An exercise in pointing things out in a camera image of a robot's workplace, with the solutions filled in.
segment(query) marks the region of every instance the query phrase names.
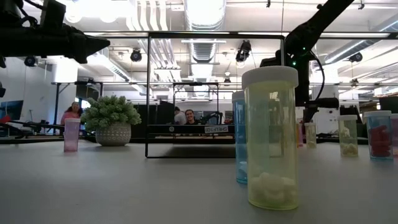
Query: pink cup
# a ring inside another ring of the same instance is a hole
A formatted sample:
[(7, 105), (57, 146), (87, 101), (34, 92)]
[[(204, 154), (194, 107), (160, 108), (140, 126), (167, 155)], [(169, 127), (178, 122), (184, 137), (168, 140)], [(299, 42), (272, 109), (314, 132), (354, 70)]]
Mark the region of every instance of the pink cup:
[(79, 128), (80, 128), (80, 119), (77, 118), (65, 119), (65, 132), (63, 134), (64, 152), (77, 152), (77, 147), (79, 143)]

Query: woman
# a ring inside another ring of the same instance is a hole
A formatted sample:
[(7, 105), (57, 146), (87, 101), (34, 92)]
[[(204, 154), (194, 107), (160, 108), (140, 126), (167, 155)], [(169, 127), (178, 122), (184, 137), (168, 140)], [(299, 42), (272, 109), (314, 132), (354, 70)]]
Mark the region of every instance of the woman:
[(61, 118), (61, 125), (65, 125), (65, 119), (80, 118), (83, 110), (80, 108), (78, 102), (73, 102), (72, 105), (64, 112)]
[(187, 125), (196, 125), (199, 124), (199, 121), (195, 119), (193, 115), (193, 110), (189, 109), (185, 111), (185, 117), (187, 117)]

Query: man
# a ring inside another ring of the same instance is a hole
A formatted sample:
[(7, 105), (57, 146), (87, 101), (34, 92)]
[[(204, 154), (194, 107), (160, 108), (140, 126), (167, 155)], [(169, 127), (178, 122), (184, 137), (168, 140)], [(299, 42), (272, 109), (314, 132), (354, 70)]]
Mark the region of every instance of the man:
[(187, 122), (185, 114), (181, 112), (180, 108), (176, 106), (174, 108), (174, 123), (184, 125)]

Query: monitor screen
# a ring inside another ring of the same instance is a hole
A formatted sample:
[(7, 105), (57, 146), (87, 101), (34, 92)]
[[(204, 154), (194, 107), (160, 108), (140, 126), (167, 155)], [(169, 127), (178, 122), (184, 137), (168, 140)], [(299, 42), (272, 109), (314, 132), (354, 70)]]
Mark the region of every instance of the monitor screen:
[(0, 118), (9, 115), (11, 120), (17, 121), (21, 118), (23, 100), (1, 102)]

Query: person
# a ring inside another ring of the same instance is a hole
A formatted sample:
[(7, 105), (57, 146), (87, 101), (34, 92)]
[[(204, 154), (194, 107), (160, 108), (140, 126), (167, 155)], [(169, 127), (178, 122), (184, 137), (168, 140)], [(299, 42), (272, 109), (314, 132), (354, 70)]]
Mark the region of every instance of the person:
[(183, 112), (181, 112), (180, 108), (176, 106), (174, 108), (174, 123), (184, 125), (187, 122), (187, 119)]
[(72, 105), (64, 112), (61, 118), (61, 125), (65, 125), (65, 119), (67, 118), (80, 118), (83, 110), (80, 108), (78, 102), (73, 102)]
[(189, 109), (185, 111), (185, 116), (187, 117), (187, 125), (196, 125), (199, 124), (199, 121), (195, 119), (193, 115), (193, 110)]

